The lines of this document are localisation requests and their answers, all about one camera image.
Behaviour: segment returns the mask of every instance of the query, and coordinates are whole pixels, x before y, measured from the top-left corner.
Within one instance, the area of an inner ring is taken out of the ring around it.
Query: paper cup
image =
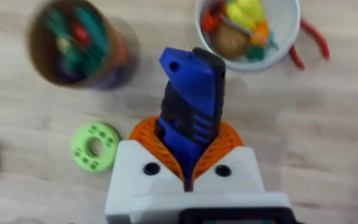
[[[45,25],[45,20],[49,10],[56,9],[71,24],[76,21],[74,8],[77,6],[99,17],[106,36],[108,51],[93,74],[78,82],[68,82],[62,78],[59,69],[61,53],[57,49],[56,37]],[[57,0],[43,5],[30,26],[28,50],[32,64],[39,75],[56,86],[107,89],[117,85],[125,75],[127,55],[122,39],[108,19],[93,4],[85,0]]]

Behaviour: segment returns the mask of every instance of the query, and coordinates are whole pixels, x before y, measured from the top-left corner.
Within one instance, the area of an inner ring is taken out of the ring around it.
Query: hole
[[[169,69],[171,72],[177,72],[180,68],[180,65],[177,62],[171,62],[169,63]]]
[[[92,139],[89,143],[88,143],[88,149],[89,149],[89,156],[91,157],[98,157],[101,154],[102,151],[102,141],[100,141],[99,139]]]
[[[149,162],[146,166],[144,166],[143,172],[146,175],[158,174],[160,172],[160,165],[155,162]]]
[[[229,177],[231,175],[231,170],[226,165],[219,165],[215,168],[215,173],[221,177]]]

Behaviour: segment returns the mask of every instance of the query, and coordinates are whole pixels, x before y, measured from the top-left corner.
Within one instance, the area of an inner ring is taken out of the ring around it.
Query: colorful toy items
[[[60,12],[52,9],[45,21],[56,36],[57,49],[62,53],[57,63],[60,78],[70,83],[92,75],[107,48],[100,19],[82,7],[74,8],[74,13],[77,21],[67,21]]]
[[[201,15],[201,29],[214,50],[228,59],[244,55],[263,60],[267,49],[277,48],[259,0],[213,2]]]

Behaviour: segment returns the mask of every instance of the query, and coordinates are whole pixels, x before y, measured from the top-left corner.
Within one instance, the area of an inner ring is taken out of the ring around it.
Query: orange toy
[[[154,134],[155,122],[157,120],[158,116],[144,119],[135,126],[128,139],[138,141],[179,179],[184,181],[183,172],[179,163]],[[207,150],[205,150],[204,154],[197,162],[193,171],[191,183],[193,183],[194,180],[202,173],[212,167],[217,161],[222,159],[227,153],[232,151],[236,146],[243,146],[240,137],[236,131],[230,127],[230,125],[225,122],[221,122],[219,135],[207,148]]]
[[[265,20],[260,21],[257,23],[256,29],[254,33],[260,37],[264,37],[266,40],[269,39],[269,26]],[[250,36],[250,44],[251,45],[259,45],[264,47],[264,41],[254,37],[253,35]]]
[[[201,16],[201,30],[207,33],[215,31],[222,23],[223,9],[224,1],[219,1],[205,10]]]

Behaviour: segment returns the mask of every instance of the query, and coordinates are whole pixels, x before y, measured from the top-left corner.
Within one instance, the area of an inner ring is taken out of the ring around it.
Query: blue 3d printed part
[[[188,188],[195,164],[219,134],[226,66],[200,48],[166,48],[160,64],[169,82],[155,133],[181,165]]]

